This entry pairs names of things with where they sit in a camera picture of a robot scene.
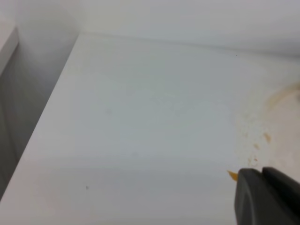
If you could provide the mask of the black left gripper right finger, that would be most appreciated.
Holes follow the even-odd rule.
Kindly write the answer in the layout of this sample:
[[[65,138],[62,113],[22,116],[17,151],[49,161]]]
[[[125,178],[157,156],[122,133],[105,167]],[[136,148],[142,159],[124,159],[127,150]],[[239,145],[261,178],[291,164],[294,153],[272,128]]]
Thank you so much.
[[[300,184],[297,181],[273,167],[264,167],[262,174],[282,199],[287,202],[300,201]]]

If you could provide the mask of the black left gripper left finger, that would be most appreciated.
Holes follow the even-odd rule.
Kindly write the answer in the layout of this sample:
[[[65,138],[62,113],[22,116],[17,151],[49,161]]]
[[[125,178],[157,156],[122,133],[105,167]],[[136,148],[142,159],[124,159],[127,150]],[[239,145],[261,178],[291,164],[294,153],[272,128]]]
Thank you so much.
[[[264,178],[262,171],[242,168],[235,192],[238,225],[298,225],[300,202],[287,202]]]

